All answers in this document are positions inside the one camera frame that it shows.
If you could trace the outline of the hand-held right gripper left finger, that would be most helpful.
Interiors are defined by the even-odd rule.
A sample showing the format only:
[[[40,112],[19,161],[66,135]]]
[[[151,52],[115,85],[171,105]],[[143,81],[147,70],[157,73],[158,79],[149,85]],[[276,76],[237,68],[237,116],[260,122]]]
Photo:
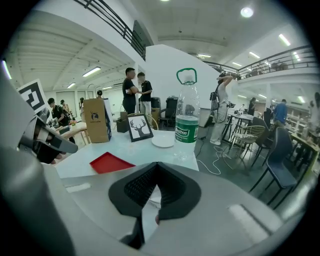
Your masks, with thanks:
[[[138,220],[120,214],[109,198],[109,188],[114,182],[146,166],[142,164],[105,174],[59,177],[58,181],[82,212],[112,238],[119,242],[127,242],[139,231],[147,241],[158,227],[155,221],[158,208],[148,200]]]

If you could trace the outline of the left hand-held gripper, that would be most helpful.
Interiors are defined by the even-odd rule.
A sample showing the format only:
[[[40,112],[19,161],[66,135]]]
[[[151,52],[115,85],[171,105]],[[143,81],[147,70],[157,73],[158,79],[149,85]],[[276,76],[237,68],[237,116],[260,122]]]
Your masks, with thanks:
[[[20,139],[19,149],[45,164],[51,164],[60,153],[76,153],[78,146],[75,143],[48,127],[49,110],[45,105],[40,82],[38,80],[29,82],[18,89],[18,92],[33,110],[33,117]]]

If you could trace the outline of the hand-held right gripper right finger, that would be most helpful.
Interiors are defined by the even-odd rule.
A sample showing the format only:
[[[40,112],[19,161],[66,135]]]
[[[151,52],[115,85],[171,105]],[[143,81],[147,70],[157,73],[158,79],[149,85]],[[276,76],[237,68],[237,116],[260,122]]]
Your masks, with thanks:
[[[175,165],[201,189],[198,204],[179,219],[161,220],[142,247],[150,256],[271,256],[300,222],[284,221],[231,181]]]

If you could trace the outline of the red tray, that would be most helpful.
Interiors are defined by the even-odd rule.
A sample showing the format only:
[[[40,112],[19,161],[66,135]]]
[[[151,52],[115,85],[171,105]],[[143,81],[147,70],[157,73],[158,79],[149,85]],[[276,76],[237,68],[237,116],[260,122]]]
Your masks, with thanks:
[[[111,173],[135,167],[134,164],[129,163],[110,152],[105,152],[89,164],[97,174]]]

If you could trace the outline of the person's left hand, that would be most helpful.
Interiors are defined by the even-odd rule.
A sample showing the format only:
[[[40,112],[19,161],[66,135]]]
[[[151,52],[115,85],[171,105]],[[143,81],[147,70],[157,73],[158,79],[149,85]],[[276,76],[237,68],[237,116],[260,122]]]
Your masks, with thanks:
[[[58,154],[54,160],[52,160],[51,164],[52,165],[56,165],[58,163],[60,163],[62,160],[64,160],[66,158],[66,153],[65,152],[62,152],[60,154]]]

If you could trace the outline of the brown paper bag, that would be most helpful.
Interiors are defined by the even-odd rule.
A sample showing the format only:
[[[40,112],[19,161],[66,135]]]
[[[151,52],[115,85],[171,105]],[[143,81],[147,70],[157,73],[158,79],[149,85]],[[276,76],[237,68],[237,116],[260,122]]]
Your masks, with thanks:
[[[102,90],[97,91],[96,98],[84,100],[83,109],[90,141],[92,143],[109,142]]]

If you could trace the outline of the dark blue paper bag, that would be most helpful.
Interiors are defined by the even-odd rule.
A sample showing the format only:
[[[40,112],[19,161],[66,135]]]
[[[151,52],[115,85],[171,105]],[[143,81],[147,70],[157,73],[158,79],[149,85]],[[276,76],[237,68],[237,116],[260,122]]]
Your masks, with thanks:
[[[104,103],[104,112],[105,112],[105,122],[107,127],[107,136],[108,141],[110,141],[112,137],[112,124],[113,124],[113,118],[112,118],[112,111],[111,111],[111,105],[108,98],[103,98]]]

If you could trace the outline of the pale blue tablecloth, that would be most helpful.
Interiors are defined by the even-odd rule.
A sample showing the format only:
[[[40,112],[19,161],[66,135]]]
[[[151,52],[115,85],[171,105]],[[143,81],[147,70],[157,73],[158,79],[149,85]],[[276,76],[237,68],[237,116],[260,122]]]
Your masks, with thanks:
[[[176,144],[168,148],[155,146],[151,138],[132,142],[128,132],[115,132],[109,142],[90,143],[56,164],[55,168],[62,179],[92,176],[96,172],[90,166],[90,162],[109,152],[135,166],[151,162],[164,162],[199,171],[194,154],[181,160],[176,149]]]

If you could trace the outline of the dark brown box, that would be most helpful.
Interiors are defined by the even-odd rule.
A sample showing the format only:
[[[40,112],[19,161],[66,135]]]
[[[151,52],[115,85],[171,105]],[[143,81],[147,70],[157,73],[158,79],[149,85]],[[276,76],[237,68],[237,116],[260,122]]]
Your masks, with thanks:
[[[127,118],[118,118],[116,120],[116,130],[118,133],[126,133],[129,129],[128,119]]]

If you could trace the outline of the clear bottle green label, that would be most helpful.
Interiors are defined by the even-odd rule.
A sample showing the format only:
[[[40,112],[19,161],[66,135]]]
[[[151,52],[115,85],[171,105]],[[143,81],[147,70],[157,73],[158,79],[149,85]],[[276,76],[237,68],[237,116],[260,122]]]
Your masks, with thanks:
[[[192,154],[195,149],[199,120],[200,98],[197,90],[198,74],[196,69],[182,68],[176,72],[181,85],[175,111],[175,142],[179,152]]]

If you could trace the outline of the white plate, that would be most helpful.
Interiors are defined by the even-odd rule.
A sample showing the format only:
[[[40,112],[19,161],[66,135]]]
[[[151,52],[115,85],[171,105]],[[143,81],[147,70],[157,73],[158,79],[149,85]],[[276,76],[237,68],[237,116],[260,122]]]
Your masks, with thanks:
[[[158,134],[152,138],[151,142],[159,148],[171,148],[175,144],[175,138],[172,135]]]

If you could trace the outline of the blue chair black legs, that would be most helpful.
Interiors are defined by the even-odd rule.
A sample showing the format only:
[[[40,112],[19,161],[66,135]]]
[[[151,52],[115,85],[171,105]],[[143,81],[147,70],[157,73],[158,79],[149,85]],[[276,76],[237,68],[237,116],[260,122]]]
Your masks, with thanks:
[[[277,127],[273,138],[272,146],[265,159],[266,169],[253,187],[249,190],[252,192],[262,181],[267,173],[272,176],[271,182],[265,188],[265,191],[275,182],[278,186],[277,192],[267,202],[269,206],[277,196],[283,191],[289,189],[289,192],[297,185],[296,178],[285,167],[284,160],[286,156],[293,150],[293,143],[288,131],[283,127]]]

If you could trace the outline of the black metal chair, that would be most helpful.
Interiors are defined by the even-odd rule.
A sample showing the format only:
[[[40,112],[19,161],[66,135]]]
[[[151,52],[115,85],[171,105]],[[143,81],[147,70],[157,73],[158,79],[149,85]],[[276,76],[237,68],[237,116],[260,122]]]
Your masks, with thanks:
[[[269,136],[271,135],[271,131],[269,130],[265,121],[261,118],[258,118],[258,117],[254,117],[252,121],[253,121],[253,123],[252,123],[253,126],[261,126],[263,128],[262,128],[261,135],[259,135],[257,137],[257,139],[255,140],[255,144],[257,144],[258,149],[257,149],[256,155],[255,155],[255,159],[254,159],[251,166],[253,166],[256,163],[262,150],[264,150],[264,149],[269,150],[273,144],[273,140],[269,138]]]

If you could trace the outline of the yellow table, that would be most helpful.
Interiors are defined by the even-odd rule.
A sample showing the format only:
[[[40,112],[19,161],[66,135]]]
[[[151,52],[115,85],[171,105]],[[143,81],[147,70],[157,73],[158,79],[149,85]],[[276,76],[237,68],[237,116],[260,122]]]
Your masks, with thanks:
[[[296,165],[296,170],[300,172],[301,178],[312,171],[320,155],[320,146],[314,142],[314,138],[310,136],[304,139],[301,134],[291,134],[291,139],[295,142],[292,155],[296,153],[293,163]]]

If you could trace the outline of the black deer picture frame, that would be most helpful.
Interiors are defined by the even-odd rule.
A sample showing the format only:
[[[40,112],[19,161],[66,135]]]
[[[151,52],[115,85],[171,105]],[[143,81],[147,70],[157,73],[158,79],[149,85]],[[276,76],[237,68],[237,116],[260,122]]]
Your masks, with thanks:
[[[153,132],[144,113],[129,114],[127,126],[131,142],[152,138]]]

